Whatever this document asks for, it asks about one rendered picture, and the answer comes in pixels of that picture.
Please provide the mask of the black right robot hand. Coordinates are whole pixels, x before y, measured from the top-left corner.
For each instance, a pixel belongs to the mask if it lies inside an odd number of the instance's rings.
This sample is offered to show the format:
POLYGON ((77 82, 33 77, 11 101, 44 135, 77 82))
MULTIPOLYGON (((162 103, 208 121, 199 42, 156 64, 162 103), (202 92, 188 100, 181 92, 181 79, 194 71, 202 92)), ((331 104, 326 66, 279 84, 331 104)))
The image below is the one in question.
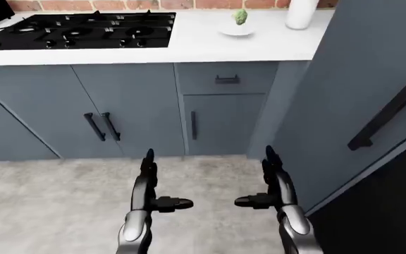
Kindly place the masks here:
POLYGON ((266 157, 262 160, 262 171, 267 192, 237 198, 234 202, 235 206, 251 207, 255 210, 274 207, 278 212, 286 205, 298 204, 292 179, 289 173, 283 169, 281 158, 270 145, 266 146, 266 157))

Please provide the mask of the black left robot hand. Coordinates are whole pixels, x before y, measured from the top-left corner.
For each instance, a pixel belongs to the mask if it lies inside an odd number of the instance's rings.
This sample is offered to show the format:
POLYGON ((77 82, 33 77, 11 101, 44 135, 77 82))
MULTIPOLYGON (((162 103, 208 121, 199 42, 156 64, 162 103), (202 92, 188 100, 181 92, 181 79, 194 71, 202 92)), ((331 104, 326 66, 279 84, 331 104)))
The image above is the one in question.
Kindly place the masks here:
POLYGON ((130 210, 143 210, 151 213, 172 213, 176 210, 190 209, 193 201, 186 198, 172 198, 170 196, 156 196, 157 164, 154 162, 154 150, 149 149, 140 165, 140 175, 135 179, 130 210))

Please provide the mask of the black oven front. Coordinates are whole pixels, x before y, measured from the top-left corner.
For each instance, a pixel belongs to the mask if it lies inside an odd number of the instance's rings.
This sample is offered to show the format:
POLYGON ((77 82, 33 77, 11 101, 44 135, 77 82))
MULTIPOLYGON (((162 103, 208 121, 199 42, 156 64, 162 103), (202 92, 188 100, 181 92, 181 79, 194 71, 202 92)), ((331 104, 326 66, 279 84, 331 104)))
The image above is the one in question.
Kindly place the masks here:
POLYGON ((406 254, 406 150, 309 219, 324 254, 406 254))

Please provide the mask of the green broccoli floret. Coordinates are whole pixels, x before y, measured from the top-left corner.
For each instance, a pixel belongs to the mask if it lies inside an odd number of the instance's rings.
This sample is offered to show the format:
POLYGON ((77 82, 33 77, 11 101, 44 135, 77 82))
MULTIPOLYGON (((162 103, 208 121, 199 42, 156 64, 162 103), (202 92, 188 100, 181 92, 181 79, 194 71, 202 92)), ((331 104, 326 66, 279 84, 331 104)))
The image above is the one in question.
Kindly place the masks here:
POLYGON ((236 25, 243 25, 248 17, 248 13, 245 9, 241 8, 239 10, 237 10, 233 15, 232 15, 235 24, 236 25))

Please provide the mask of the narrow grey cabinet door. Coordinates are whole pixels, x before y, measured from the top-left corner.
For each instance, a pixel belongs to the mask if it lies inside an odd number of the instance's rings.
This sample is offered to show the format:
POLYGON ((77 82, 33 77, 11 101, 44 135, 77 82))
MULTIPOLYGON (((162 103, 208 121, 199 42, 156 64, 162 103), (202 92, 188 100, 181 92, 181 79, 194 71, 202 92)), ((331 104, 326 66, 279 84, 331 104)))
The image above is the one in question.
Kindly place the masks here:
POLYGON ((188 154, 246 154, 263 101, 263 94, 184 96, 188 154), (191 111, 196 112, 196 140, 191 134, 191 111))

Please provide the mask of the tall grey cabinet panel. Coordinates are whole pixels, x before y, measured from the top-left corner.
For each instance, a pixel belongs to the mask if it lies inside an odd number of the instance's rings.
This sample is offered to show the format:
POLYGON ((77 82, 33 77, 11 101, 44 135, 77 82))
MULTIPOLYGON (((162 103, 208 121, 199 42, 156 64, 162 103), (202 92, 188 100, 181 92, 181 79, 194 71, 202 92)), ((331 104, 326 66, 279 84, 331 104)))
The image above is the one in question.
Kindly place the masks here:
POLYGON ((250 158, 270 145, 312 212, 406 141, 406 106, 373 137, 347 144, 406 86, 406 0, 340 0, 309 63, 279 63, 250 158))

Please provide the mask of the grey drawer front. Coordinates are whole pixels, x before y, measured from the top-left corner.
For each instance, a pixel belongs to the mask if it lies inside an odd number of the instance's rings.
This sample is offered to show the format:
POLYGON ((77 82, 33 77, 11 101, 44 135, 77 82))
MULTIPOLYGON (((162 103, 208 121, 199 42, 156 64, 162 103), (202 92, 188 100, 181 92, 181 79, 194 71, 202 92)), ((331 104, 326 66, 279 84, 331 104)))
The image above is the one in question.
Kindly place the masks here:
POLYGON ((275 61, 177 63, 184 95, 264 94, 273 84, 275 61))

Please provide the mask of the grey corner cabinet door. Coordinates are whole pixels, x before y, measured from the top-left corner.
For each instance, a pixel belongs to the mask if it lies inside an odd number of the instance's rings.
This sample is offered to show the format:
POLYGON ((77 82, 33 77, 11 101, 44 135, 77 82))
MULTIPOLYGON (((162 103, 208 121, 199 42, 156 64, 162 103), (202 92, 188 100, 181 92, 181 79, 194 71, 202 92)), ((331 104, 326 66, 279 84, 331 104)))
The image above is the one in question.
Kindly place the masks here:
POLYGON ((0 161, 56 158, 54 152, 0 103, 0 161))

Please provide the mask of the white round plate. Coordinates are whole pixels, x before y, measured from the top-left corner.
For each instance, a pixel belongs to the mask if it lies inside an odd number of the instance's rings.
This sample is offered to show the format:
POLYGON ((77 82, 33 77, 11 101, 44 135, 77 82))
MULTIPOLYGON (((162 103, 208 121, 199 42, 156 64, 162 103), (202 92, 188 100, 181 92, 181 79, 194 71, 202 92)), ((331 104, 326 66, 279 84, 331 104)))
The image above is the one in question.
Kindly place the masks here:
POLYGON ((219 26, 219 32, 224 35, 243 37, 254 33, 254 29, 246 23, 236 25, 235 23, 225 23, 219 26))

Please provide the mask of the black gas cooktop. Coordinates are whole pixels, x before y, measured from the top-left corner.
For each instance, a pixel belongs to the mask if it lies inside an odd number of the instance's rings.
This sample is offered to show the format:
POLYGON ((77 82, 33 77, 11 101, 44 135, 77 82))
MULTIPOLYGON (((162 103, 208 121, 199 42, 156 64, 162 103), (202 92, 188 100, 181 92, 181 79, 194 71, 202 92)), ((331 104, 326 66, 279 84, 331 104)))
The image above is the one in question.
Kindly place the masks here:
POLYGON ((35 14, 0 31, 0 50, 166 48, 174 12, 35 14))

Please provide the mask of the white cylindrical container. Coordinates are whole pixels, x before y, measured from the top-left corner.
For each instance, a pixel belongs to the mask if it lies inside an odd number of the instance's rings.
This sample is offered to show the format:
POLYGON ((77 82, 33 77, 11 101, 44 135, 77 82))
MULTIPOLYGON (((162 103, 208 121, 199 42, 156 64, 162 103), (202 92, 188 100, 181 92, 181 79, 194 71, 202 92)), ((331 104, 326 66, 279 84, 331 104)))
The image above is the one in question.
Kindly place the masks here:
POLYGON ((294 30, 307 29, 318 3, 319 0, 290 0, 285 19, 286 27, 294 30))

